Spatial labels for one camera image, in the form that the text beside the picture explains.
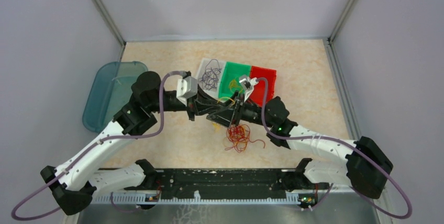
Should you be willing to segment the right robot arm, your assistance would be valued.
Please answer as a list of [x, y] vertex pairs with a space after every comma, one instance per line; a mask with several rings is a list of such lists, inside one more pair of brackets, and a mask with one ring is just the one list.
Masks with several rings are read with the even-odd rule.
[[393, 164], [371, 138], [341, 140], [311, 131], [288, 119], [290, 113], [280, 97], [260, 107], [240, 99], [219, 102], [212, 99], [215, 110], [207, 119], [227, 126], [247, 121], [266, 126], [267, 137], [278, 147], [304, 151], [325, 159], [302, 161], [302, 169], [295, 173], [295, 183], [309, 188], [315, 183], [347, 185], [371, 199], [380, 198]]

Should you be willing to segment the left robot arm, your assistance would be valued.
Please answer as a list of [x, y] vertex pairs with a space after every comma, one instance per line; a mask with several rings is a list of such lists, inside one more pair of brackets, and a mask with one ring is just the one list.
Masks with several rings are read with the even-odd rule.
[[117, 151], [137, 139], [152, 137], [149, 129], [164, 127], [166, 111], [184, 111], [190, 120], [232, 106], [205, 93], [190, 72], [175, 71], [180, 77], [177, 88], [166, 91], [165, 77], [154, 71], [140, 74], [131, 86], [132, 94], [103, 131], [74, 157], [41, 171], [59, 208], [68, 216], [84, 210], [95, 197], [120, 189], [157, 187], [157, 172], [145, 159], [132, 165], [99, 172], [99, 167]]

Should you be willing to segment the green plastic bin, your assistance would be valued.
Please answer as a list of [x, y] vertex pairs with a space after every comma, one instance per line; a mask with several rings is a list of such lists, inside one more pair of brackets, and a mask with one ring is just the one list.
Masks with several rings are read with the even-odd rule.
[[219, 80], [218, 98], [221, 98], [222, 101], [225, 101], [228, 97], [232, 97], [235, 91], [243, 94], [244, 90], [239, 84], [239, 77], [242, 75], [249, 76], [250, 71], [250, 65], [235, 62], [226, 62], [225, 68], [223, 69]]

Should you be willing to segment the white plastic bin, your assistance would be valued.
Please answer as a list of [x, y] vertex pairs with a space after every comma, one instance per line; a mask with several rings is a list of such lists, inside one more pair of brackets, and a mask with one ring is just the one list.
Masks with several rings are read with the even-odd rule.
[[200, 88], [213, 98], [218, 98], [219, 80], [225, 64], [223, 60], [202, 58], [194, 75]]

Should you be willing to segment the teal translucent tray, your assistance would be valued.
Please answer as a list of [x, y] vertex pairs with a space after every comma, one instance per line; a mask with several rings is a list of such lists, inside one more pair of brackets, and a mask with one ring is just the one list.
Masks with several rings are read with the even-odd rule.
[[96, 73], [86, 102], [82, 117], [84, 127], [91, 132], [101, 132], [129, 102], [131, 86], [146, 71], [147, 66], [139, 61], [103, 65]]

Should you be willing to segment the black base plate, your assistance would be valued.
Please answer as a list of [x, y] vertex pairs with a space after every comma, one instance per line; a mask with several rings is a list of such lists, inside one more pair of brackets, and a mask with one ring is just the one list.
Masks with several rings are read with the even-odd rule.
[[162, 169], [128, 191], [151, 190], [161, 199], [282, 199], [287, 192], [316, 188], [296, 169]]

